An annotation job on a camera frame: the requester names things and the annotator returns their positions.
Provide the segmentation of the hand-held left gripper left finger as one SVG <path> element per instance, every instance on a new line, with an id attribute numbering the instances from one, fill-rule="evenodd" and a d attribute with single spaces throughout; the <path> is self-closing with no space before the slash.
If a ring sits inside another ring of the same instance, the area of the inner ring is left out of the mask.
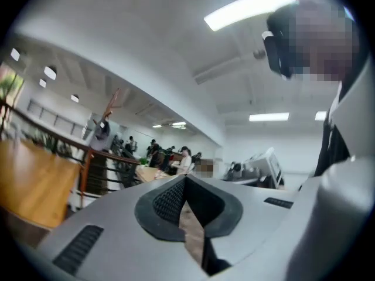
<path id="1" fill-rule="evenodd" d="M 87 225 L 103 232 L 79 267 L 83 281 L 206 281 L 209 276 L 192 258 L 183 242 L 160 241 L 147 233 L 134 215 L 145 193 L 170 179 L 116 191 L 96 199 L 55 228 L 37 246 L 49 261 Z"/>

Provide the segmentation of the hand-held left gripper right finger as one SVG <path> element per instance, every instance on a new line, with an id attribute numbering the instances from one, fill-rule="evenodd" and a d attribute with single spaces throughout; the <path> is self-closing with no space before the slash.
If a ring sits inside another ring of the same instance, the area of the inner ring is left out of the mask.
<path id="1" fill-rule="evenodd" d="M 286 276 L 291 253 L 271 246 L 296 195 L 186 176 L 185 200 L 203 229 L 200 264 L 185 276 Z"/>

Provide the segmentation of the brown wooden coat rack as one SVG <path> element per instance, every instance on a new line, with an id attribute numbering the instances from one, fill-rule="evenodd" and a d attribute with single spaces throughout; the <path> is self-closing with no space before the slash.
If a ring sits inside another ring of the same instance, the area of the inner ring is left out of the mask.
<path id="1" fill-rule="evenodd" d="M 100 118 L 100 119 L 98 119 L 98 118 L 93 118 L 93 119 L 92 119 L 92 121 L 93 121 L 93 123 L 94 123 L 94 125 L 95 125 L 95 127 L 94 127 L 94 129 L 93 129 L 93 132 L 94 132 L 94 130 L 95 130 L 95 128 L 96 128 L 97 123 L 100 122 L 102 119 L 104 119 L 104 118 L 107 119 L 107 120 L 108 120 L 108 123 L 109 123 L 109 118 L 110 118 L 111 114 L 113 113 L 113 109 L 114 109 L 114 108 L 119 108 L 119 107 L 120 107 L 120 106 L 118 106 L 118 105 L 115 105 L 116 100 L 117 100 L 117 98 L 118 98 L 118 95 L 119 95 L 120 91 L 121 91 L 121 90 L 118 88 L 118 89 L 115 91 L 115 93 L 112 95 L 112 98 L 110 99 L 108 105 L 106 106 L 106 109 L 105 109 L 103 115 L 101 116 L 101 118 Z"/>

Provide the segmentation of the white machine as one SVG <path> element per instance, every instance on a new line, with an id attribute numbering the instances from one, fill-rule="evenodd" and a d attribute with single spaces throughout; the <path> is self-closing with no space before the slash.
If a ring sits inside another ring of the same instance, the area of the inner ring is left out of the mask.
<path id="1" fill-rule="evenodd" d="M 246 172 L 257 179 L 257 183 L 269 189 L 279 189 L 285 186 L 284 172 L 274 153 L 274 148 L 253 155 L 243 164 Z"/>

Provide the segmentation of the light wooden table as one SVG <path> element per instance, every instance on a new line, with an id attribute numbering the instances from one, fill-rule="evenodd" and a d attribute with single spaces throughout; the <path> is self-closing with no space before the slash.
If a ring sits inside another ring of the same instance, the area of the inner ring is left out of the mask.
<path id="1" fill-rule="evenodd" d="M 148 167 L 145 165 L 138 165 L 135 169 L 135 174 L 137 175 L 137 179 L 143 183 L 148 183 L 153 180 L 171 178 L 171 176 L 167 173 L 157 168 Z"/>

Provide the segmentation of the large wooden table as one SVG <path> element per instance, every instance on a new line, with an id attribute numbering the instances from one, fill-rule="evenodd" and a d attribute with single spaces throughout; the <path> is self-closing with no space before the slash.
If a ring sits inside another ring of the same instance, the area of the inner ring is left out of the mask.
<path id="1" fill-rule="evenodd" d="M 65 218 L 80 165 L 33 143 L 0 141 L 0 207 L 46 229 Z"/>

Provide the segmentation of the person's black top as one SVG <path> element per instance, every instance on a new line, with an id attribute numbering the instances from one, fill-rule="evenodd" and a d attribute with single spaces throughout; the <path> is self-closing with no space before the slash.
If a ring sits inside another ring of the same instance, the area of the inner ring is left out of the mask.
<path id="1" fill-rule="evenodd" d="M 318 157 L 314 177 L 321 176 L 331 165 L 346 160 L 349 157 L 347 146 L 337 128 L 333 123 L 332 114 L 338 107 L 341 98 L 346 94 L 342 89 L 342 82 L 339 82 L 337 94 L 326 114 L 323 122 L 322 146 Z"/>

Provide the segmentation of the distant black balcony railing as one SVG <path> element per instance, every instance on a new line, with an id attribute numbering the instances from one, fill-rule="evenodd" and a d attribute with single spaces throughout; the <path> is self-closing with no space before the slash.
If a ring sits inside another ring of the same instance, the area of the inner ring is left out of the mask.
<path id="1" fill-rule="evenodd" d="M 80 125 L 65 116 L 59 115 L 57 112 L 44 107 L 33 99 L 30 100 L 27 111 L 49 126 L 57 128 L 58 130 L 70 135 L 83 138 L 86 134 L 86 126 Z"/>

